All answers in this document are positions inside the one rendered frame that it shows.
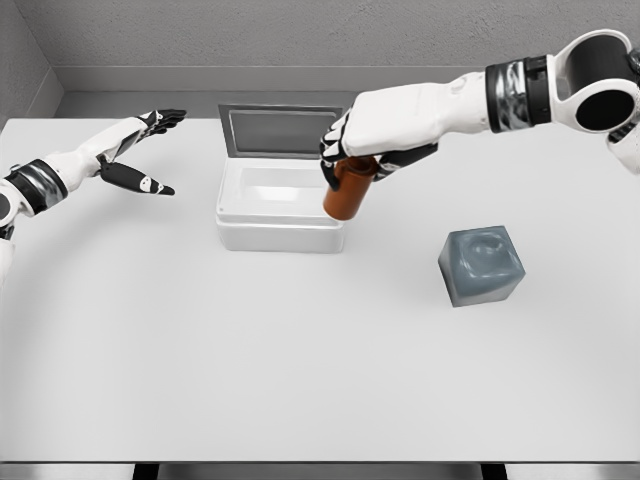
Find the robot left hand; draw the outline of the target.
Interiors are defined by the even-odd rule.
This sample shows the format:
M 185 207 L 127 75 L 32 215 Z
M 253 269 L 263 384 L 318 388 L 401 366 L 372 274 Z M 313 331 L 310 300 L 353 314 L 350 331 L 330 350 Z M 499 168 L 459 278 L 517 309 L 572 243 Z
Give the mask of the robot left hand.
M 130 166 L 115 161 L 129 148 L 153 135 L 161 135 L 176 127 L 186 117 L 187 111 L 180 109 L 152 110 L 135 117 L 136 124 L 132 131 L 121 134 L 119 143 L 111 150 L 105 150 L 96 156 L 100 163 L 98 173 L 101 179 L 117 187 L 153 195 L 172 196 L 175 190 L 165 186 L 152 177 Z

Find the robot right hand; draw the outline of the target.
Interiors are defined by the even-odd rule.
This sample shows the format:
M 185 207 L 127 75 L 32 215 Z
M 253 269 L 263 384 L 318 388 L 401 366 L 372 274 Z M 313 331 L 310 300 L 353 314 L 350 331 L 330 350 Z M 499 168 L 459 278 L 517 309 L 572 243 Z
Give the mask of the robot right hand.
M 439 86 L 392 87 L 359 94 L 348 112 L 320 140 L 320 165 L 333 191 L 335 164 L 348 157 L 377 159 L 380 181 L 438 150 L 442 129 L 436 112 Z

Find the brown cylindrical bottle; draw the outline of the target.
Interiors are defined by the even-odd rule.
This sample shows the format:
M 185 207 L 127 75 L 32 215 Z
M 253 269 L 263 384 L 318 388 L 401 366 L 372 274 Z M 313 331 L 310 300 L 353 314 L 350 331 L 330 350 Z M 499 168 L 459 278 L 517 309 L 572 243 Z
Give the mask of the brown cylindrical bottle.
M 340 221 L 354 218 L 377 170 L 378 163 L 372 156 L 338 161 L 334 169 L 338 189 L 327 190 L 323 202 L 325 212 Z

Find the white box lid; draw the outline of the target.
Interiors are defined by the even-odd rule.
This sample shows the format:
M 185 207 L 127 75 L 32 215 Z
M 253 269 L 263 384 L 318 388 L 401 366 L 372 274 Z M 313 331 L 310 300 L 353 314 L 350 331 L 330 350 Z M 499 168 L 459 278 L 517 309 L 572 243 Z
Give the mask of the white box lid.
M 316 159 L 320 139 L 344 108 L 327 105 L 221 104 L 231 158 Z

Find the white open box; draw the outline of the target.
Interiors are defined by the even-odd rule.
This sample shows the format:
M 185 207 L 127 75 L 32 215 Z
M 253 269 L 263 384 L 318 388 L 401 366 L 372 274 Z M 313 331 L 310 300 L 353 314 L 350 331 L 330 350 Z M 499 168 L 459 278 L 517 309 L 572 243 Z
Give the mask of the white open box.
M 309 159 L 229 158 L 216 224 L 230 251 L 337 254 L 344 223 L 323 208 L 327 184 Z

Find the grey cube block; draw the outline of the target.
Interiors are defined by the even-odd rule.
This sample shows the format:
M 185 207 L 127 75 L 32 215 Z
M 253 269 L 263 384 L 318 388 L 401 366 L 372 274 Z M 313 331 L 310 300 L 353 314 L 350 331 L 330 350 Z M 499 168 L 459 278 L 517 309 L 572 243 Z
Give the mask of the grey cube block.
M 506 300 L 526 275 L 502 225 L 450 232 L 438 265 L 454 308 Z

